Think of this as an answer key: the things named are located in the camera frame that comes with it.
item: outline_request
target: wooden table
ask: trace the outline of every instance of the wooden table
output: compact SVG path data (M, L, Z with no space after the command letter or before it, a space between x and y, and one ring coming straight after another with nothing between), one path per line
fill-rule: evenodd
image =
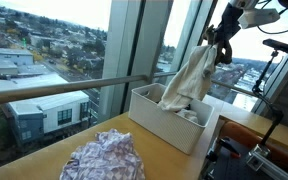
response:
M111 128L122 133L132 133L135 149L144 162L147 180L197 179L219 118L240 123L261 136L271 125L270 120L213 97L206 96L203 102L212 105L215 113L191 156L182 153L142 128L130 120L128 114L125 113L0 167L0 179L58 179L63 165L78 146L94 141L95 133L108 131ZM270 140L288 148L288 127L279 125Z

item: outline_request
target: white box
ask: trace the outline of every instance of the white box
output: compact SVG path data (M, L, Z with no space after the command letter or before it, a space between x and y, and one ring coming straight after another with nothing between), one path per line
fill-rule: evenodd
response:
M151 84L132 90L129 118L162 138L186 154L191 154L203 130L207 126L214 108L199 100L193 100L191 110L197 113L200 124L163 111L157 106L166 87Z

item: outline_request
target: white towel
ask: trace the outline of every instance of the white towel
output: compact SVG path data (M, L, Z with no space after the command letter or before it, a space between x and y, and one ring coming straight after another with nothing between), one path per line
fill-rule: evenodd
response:
M179 111L193 99L203 100L215 71L217 46L195 46L188 62L167 86L158 106L163 110Z

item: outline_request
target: black metal stand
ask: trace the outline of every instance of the black metal stand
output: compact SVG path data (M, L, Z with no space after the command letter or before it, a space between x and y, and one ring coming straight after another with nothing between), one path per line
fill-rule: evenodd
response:
M268 70L268 68L270 67L270 65L272 64L273 59L278 55L278 52L276 49L274 49L274 51L272 52L271 56L272 59L266 64L261 76L259 77L259 79L256 81L255 85L252 88L252 91L254 93L254 95L256 97L258 97L259 99L261 99L262 101L265 102L265 104L269 107L269 109L272 112L272 125L270 127L270 129L267 131L267 133L265 134L265 136L263 137L262 141L261 141L261 145L265 146L265 143L267 141L267 139L270 137L270 135L272 134L273 130L275 129L275 127L281 122L281 120L283 119L283 112L277 108L274 104L272 104L271 102L269 102L262 94L261 92L263 92L259 86L262 83L262 80Z

